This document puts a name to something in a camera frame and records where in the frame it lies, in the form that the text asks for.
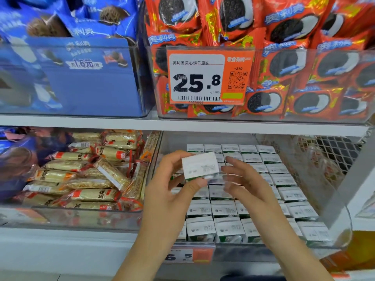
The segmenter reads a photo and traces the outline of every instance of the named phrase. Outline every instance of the right hand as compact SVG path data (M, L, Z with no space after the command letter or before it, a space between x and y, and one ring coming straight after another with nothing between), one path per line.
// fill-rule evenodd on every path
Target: right hand
M226 157L226 160L233 166L221 168L227 174L224 190L245 206L266 246L275 255L285 246L292 246L299 238L267 181L251 165L232 157Z

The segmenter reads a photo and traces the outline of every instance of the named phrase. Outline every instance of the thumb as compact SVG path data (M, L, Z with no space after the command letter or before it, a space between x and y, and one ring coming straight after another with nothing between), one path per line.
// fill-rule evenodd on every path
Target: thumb
M182 187L180 192L176 194L176 200L179 201L179 204L189 205L197 191L207 186L207 183L207 179L204 178L196 178L189 181Z

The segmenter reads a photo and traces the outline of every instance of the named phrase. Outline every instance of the left hand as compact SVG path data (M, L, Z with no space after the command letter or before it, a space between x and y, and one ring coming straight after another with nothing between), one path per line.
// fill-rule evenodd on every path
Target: left hand
M162 260L179 236L195 193L207 185L206 179L197 178L187 182L178 194L171 193L171 189L184 179L183 174L173 180L170 180L171 176L182 168L181 159L189 156L193 154L181 150L165 155L145 190L138 238L155 244L158 250L155 254Z

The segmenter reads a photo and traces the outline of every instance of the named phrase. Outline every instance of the orange price tag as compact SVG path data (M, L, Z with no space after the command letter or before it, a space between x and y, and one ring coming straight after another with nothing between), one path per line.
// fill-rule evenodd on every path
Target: orange price tag
M254 53L167 49L170 103L242 105Z

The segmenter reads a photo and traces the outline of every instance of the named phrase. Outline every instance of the white shelf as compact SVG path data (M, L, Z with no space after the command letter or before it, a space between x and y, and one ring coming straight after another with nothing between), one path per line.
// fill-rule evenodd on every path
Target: white shelf
M0 125L98 128L98 129L141 129L160 131L194 131L289 135L355 136L365 135L368 127L345 124L303 124L288 122L244 122L159 119L153 110L141 119L95 118L44 115L0 115Z

